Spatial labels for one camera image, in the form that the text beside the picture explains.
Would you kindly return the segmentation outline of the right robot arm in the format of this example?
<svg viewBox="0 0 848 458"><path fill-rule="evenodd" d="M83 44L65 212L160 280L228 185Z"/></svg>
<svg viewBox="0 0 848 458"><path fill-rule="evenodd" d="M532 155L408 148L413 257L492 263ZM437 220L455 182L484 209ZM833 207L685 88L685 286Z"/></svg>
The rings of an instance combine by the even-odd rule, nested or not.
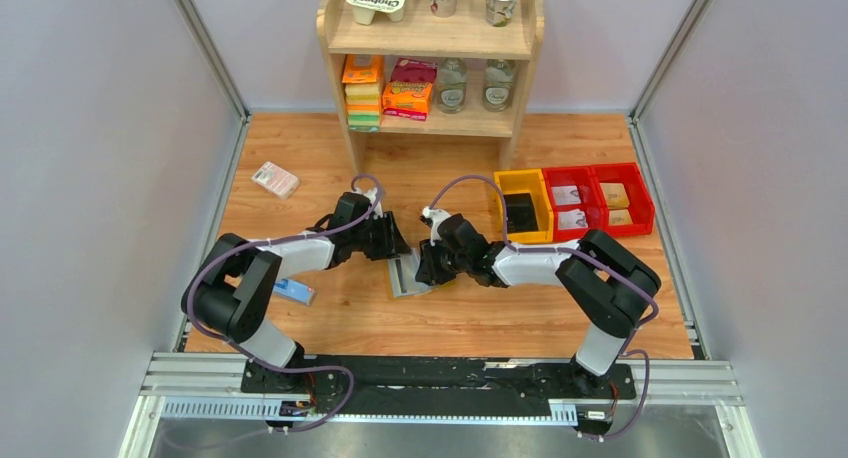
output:
<svg viewBox="0 0 848 458"><path fill-rule="evenodd" d="M637 329L658 314L661 279L600 229L565 243L520 245L489 241L462 215L441 209L424 209L421 220L430 236L420 243L420 283L439 286L465 274L483 287L565 289L590 321L572 358L584 375L606 376Z"/></svg>

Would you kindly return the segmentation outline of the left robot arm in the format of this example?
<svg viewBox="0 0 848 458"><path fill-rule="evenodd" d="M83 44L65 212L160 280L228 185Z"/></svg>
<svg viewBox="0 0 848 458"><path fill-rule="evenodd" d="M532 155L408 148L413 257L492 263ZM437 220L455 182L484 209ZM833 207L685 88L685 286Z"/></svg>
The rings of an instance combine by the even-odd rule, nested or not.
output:
<svg viewBox="0 0 848 458"><path fill-rule="evenodd" d="M345 192L333 212L280 239L221 235L186 287L182 311L197 330L245 356L273 370L289 368L301 348L266 316L277 282L335 268L355 253L381 261L410 252L380 196L377 189Z"/></svg>

